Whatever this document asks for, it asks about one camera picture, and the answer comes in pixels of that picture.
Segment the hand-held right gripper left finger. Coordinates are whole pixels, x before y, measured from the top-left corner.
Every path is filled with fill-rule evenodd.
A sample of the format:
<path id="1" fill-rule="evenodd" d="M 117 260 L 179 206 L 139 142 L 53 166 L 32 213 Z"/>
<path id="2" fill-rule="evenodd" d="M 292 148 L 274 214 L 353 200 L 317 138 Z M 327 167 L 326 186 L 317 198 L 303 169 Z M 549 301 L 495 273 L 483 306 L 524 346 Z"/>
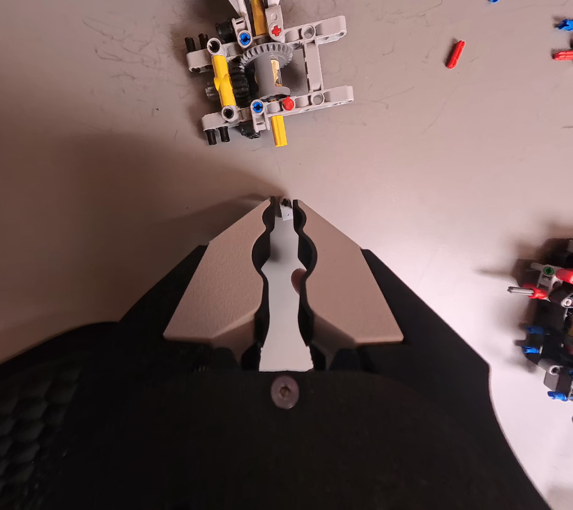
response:
<path id="1" fill-rule="evenodd" d="M 172 342 L 228 349 L 241 360 L 266 338 L 268 287 L 262 267 L 275 224 L 272 198 L 262 201 L 212 239 L 178 303 L 163 337 Z"/>

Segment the pile of blue yellow lego pins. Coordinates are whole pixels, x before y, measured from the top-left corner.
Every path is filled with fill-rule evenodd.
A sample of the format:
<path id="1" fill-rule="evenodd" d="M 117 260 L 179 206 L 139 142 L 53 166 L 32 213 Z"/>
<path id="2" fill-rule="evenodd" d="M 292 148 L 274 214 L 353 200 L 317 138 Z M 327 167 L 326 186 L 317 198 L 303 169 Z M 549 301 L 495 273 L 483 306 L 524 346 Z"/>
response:
<path id="1" fill-rule="evenodd" d="M 556 22 L 555 29 L 561 32 L 572 33 L 572 18 Z M 555 49 L 552 51 L 551 56 L 553 61 L 572 62 L 572 37 L 569 40 L 567 49 Z"/>

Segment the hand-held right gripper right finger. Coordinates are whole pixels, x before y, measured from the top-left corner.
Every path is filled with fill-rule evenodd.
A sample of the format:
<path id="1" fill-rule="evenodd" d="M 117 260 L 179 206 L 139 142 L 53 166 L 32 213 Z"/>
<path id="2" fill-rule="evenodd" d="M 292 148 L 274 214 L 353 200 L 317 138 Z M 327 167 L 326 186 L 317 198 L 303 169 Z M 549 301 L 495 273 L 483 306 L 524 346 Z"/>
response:
<path id="1" fill-rule="evenodd" d="M 362 248 L 301 200 L 294 200 L 298 328 L 313 363 L 333 363 L 340 351 L 395 346 L 404 334 Z"/>

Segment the single red lego pin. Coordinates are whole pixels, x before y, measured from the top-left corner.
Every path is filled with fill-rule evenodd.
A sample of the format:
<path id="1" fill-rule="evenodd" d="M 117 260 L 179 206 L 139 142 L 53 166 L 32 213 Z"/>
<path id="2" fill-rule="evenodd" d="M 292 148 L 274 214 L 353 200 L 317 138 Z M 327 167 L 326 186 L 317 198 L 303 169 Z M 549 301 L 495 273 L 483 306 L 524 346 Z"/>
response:
<path id="1" fill-rule="evenodd" d="M 463 53 L 465 46 L 466 46 L 466 42 L 463 40 L 457 41 L 452 46 L 452 49 L 448 55 L 448 59 L 447 59 L 446 64 L 445 64 L 447 69 L 449 69 L 449 70 L 455 69 L 455 67 L 458 65 L 458 63 L 460 61 L 460 58 L 462 56 L 462 53 Z"/>

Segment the grey lego differential assembly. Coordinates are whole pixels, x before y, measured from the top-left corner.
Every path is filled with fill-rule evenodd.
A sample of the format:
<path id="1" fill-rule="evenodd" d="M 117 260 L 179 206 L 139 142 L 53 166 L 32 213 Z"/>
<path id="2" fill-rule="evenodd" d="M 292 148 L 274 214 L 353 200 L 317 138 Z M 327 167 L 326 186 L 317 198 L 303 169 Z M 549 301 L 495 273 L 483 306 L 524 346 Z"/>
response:
<path id="1" fill-rule="evenodd" d="M 252 0 L 251 8 L 253 21 L 228 19 L 214 37 L 184 39 L 188 69 L 208 76 L 206 96 L 219 105 L 201 120 L 209 146 L 228 143 L 235 129 L 247 139 L 269 131 L 283 147 L 286 118 L 354 100 L 350 85 L 325 86 L 320 60 L 321 46 L 347 34 L 345 16 L 285 27 L 279 5 Z"/>

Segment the black lego car chassis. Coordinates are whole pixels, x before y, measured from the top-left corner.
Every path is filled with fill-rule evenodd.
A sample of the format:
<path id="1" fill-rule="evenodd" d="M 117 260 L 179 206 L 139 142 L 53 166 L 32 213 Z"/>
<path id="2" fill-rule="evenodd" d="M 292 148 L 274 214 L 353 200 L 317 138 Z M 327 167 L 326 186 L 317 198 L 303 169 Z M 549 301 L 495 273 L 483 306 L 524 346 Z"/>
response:
<path id="1" fill-rule="evenodd" d="M 545 259 L 531 261 L 508 292 L 533 303 L 521 343 L 523 355 L 544 371 L 552 400 L 572 402 L 572 239 L 556 240 Z"/>

